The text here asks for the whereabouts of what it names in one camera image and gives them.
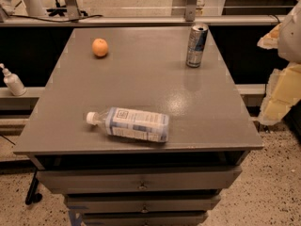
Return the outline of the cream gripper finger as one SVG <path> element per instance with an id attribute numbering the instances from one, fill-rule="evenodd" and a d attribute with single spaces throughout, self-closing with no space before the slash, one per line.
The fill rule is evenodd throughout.
<path id="1" fill-rule="evenodd" d="M 266 86 L 258 116 L 263 125 L 280 122 L 301 100 L 301 64 L 291 62 L 285 69 L 274 69 Z"/>
<path id="2" fill-rule="evenodd" d="M 281 24 L 276 25 L 272 30 L 259 39 L 257 45 L 262 49 L 277 49 L 280 27 Z"/>

